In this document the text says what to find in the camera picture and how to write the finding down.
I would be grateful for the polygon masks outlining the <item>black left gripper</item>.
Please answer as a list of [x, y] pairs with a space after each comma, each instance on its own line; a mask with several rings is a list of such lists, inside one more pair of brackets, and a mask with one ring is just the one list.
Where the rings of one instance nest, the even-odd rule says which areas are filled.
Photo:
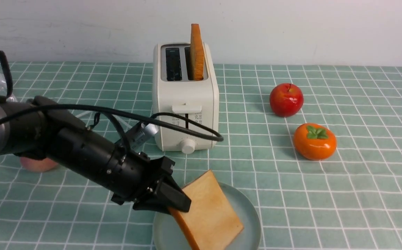
[[191, 199], [173, 179], [174, 165], [166, 156], [150, 159], [144, 152], [130, 152], [122, 166], [112, 171], [111, 201], [118, 205], [132, 202], [134, 210], [188, 212]]

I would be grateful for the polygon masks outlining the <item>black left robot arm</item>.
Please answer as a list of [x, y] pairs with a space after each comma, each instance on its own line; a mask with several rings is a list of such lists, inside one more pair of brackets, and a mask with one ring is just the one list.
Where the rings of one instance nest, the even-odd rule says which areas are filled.
[[[0, 119], [55, 102], [36, 96], [29, 102], [0, 98]], [[0, 155], [34, 160], [49, 158], [113, 192], [112, 201], [133, 202], [133, 209], [168, 214], [188, 212], [191, 199], [172, 177], [174, 161], [151, 160], [130, 147], [129, 134], [113, 143], [68, 110], [33, 111], [0, 125]]]

